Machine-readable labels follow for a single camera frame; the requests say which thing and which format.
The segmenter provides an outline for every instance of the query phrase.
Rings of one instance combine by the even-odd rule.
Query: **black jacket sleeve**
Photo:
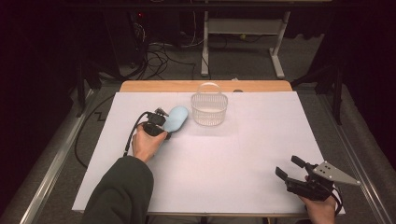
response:
[[[122,157],[93,191],[82,224],[143,224],[154,179],[147,165],[135,157]]]

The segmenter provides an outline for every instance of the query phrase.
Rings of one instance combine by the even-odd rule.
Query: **white table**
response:
[[[184,105],[193,92],[119,92],[92,155],[73,210],[83,211],[109,167],[122,156],[135,120],[145,111]],[[299,217],[298,197],[286,192],[277,166],[303,180],[306,172],[292,155],[323,158],[296,92],[225,92],[225,121],[217,127],[195,123],[162,144],[148,163],[155,184],[150,215]]]

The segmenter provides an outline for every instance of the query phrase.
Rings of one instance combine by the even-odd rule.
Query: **clear plastic basket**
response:
[[[207,86],[214,86],[218,91],[202,92]],[[219,125],[224,121],[227,104],[228,98],[221,93],[219,85],[213,82],[203,83],[191,97],[192,117],[201,125]]]

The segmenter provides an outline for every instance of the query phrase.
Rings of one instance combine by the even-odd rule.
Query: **table leg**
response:
[[[200,224],[207,224],[207,217],[201,217]]]
[[[262,219],[262,224],[269,224],[270,223],[270,218],[269,217],[264,217]]]
[[[207,77],[209,75],[209,49],[207,47],[208,33],[208,18],[209,12],[205,12],[204,18],[204,48],[202,50],[202,60],[201,60],[201,76]]]
[[[285,12],[285,15],[283,16],[283,22],[279,27],[279,32],[277,34],[277,41],[276,45],[274,48],[270,48],[270,55],[271,55],[271,60],[273,62],[275,71],[276,71],[276,76],[280,79],[285,78],[285,74],[283,73],[282,66],[280,65],[279,58],[277,56],[277,53],[279,52],[280,44],[282,43],[283,35],[285,34],[286,27],[288,26],[289,22],[289,16],[290,12],[287,11]]]

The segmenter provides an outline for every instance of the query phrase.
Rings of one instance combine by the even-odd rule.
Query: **hand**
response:
[[[134,156],[143,162],[148,162],[157,152],[166,135],[167,132],[163,132],[157,136],[151,136],[143,130],[142,125],[137,126],[132,141]]]
[[[299,196],[305,203],[309,218],[313,224],[333,224],[335,223],[335,199],[330,196],[324,202],[311,201]]]

